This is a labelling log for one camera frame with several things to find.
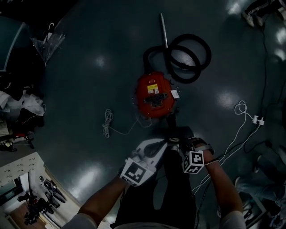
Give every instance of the white power outlet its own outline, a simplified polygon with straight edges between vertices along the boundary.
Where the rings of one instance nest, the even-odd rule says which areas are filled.
[[[257,125],[264,125],[264,118],[263,117],[260,117],[260,116],[257,116],[255,115],[253,117],[253,121],[252,121],[254,124],[257,124]]]

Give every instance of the red object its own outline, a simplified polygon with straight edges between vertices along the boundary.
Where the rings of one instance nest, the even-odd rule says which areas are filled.
[[[152,72],[138,79],[136,90],[139,111],[147,118],[168,115],[175,104],[170,82],[161,72]]]

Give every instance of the yellow label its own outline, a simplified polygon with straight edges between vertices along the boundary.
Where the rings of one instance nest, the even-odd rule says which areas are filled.
[[[158,85],[157,84],[152,84],[147,86],[148,90],[153,90],[153,89],[158,89]]]

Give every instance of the person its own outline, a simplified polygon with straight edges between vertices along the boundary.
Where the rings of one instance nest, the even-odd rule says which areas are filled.
[[[161,158],[168,186],[161,209],[153,206],[156,176],[138,187],[130,186],[122,197],[114,224],[116,229],[190,229],[195,226],[196,204],[189,175],[183,172],[178,148],[167,148]],[[205,164],[214,159],[209,150],[203,153]],[[221,209],[220,229],[245,229],[243,205],[240,196],[219,162],[206,165],[214,184],[216,199]],[[92,195],[63,229],[96,229],[109,213],[127,183],[115,177]]]
[[[279,172],[277,168],[268,161],[264,156],[260,155],[257,158],[257,163],[254,167],[254,173],[261,171],[271,181],[253,179],[249,174],[245,177],[238,177],[235,181],[235,187],[238,192],[252,194],[259,199],[266,201],[265,206],[270,210],[271,228],[279,228],[286,221],[286,175]]]
[[[248,8],[242,13],[242,17],[246,20],[247,24],[254,27],[253,15],[257,20],[259,26],[263,26],[263,16],[266,14],[274,13],[281,7],[286,8],[285,0],[257,0],[250,4]]]

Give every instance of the black pants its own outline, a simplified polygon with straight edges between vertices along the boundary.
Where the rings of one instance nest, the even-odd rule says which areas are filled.
[[[193,199],[189,175],[183,172],[182,158],[177,151],[166,150],[163,165],[168,180],[167,190],[160,210],[153,205],[153,192],[156,175],[139,187],[129,187],[123,197],[115,228],[122,224],[135,222],[155,222],[180,229],[194,228],[196,204]]]
[[[269,0],[257,0],[253,2],[245,12],[249,15],[256,14],[259,17],[263,17],[266,14],[274,13],[276,10],[282,7],[279,0],[274,0],[274,2],[270,3]]]

